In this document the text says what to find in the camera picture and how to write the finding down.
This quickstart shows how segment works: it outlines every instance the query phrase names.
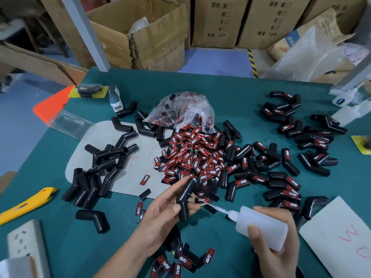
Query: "electrical outlet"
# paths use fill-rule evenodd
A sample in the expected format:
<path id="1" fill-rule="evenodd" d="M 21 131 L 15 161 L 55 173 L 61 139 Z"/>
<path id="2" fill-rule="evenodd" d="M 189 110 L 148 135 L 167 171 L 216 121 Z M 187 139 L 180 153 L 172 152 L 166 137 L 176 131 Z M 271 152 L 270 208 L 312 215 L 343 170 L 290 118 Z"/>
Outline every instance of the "electrical outlet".
<path id="1" fill-rule="evenodd" d="M 37 278 L 50 278 L 41 226 L 38 220 L 30 220 L 8 234 L 9 258 L 32 257 Z"/>

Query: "green work table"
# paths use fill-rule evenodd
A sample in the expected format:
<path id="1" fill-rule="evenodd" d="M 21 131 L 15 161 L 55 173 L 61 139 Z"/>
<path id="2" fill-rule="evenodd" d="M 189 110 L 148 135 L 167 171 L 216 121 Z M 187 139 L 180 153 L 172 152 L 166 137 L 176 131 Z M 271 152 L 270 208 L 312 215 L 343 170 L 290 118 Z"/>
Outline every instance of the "green work table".
<path id="1" fill-rule="evenodd" d="M 302 185 L 300 193 L 304 198 L 324 195 L 333 199 L 340 195 L 371 226 L 371 186 L 368 178 L 371 159 L 360 154 L 350 138 L 350 135 L 371 133 L 371 124 L 366 122 L 370 116 L 352 122 L 346 135 L 336 135 L 335 141 L 330 144 L 329 153 L 338 158 L 340 163 L 330 168 L 330 177 L 320 177 L 308 172 L 300 164 L 296 157 L 299 153 L 296 144 L 292 139 L 277 133 L 278 124 L 266 121 L 260 114 L 265 101 L 280 102 L 279 99 L 269 98 L 270 91 L 299 93 L 302 107 L 297 110 L 295 118 L 302 119 L 305 125 L 318 127 L 317 123 L 309 120 L 312 113 L 332 114 L 338 109 L 331 104 L 333 97 L 328 95 L 328 84 L 129 69 L 111 69 L 108 73 L 100 73 L 97 68 L 89 71 L 84 83 L 114 84 L 120 90 L 126 106 L 131 100 L 136 100 L 137 109 L 146 112 L 150 112 L 168 94 L 182 91 L 202 93 L 214 108 L 216 124 L 221 127 L 221 123 L 229 119 L 241 132 L 242 139 L 238 140 L 238 145 L 254 141 L 265 145 L 275 142 L 279 150 L 283 147 L 292 150 L 293 163 L 302 171 L 295 180 Z M 110 120 L 114 115 L 108 96 L 105 99 L 72 98 L 65 110 L 93 123 Z M 133 122 L 134 116 L 126 117 L 123 121 Z M 48 129 L 4 191 L 0 198 L 0 211 L 16 206 L 44 187 L 52 186 L 60 190 L 48 204 L 0 226 L 0 259 L 7 257 L 7 234 L 21 224 L 36 219 L 42 224 L 52 276 L 91 277 L 134 232 L 139 223 L 139 217 L 135 216 L 139 197 L 112 193 L 110 197 L 99 200 L 94 209 L 103 211 L 111 226 L 111 230 L 102 235 L 97 234 L 92 222 L 75 220 L 78 208 L 61 199 L 70 186 L 65 178 L 65 169 L 77 144 L 78 141 Z M 276 170 L 285 171 L 282 167 Z M 221 199 L 217 204 L 227 210 L 239 210 L 242 205 L 260 205 L 264 191 L 267 191 L 264 186 L 250 185 L 237 191 L 235 201 L 229 203 L 224 200 L 226 191 L 220 189 L 218 196 Z M 150 203 L 151 199 L 145 200 L 144 209 Z M 182 242 L 187 242 L 196 255 L 201 256 L 209 248 L 215 249 L 211 264 L 197 270 L 192 277 L 250 277 L 253 259 L 251 243 L 235 231 L 235 224 L 226 220 L 223 214 L 211 215 L 202 209 L 187 223 L 179 223 L 179 228 Z M 307 278 L 330 277 L 305 241 L 302 238 L 300 240 L 299 266 L 304 275 Z M 172 255 L 167 255 L 172 262 Z M 149 270 L 147 262 L 139 277 L 148 276 Z M 182 274 L 183 277 L 192 275 L 185 268 Z"/>

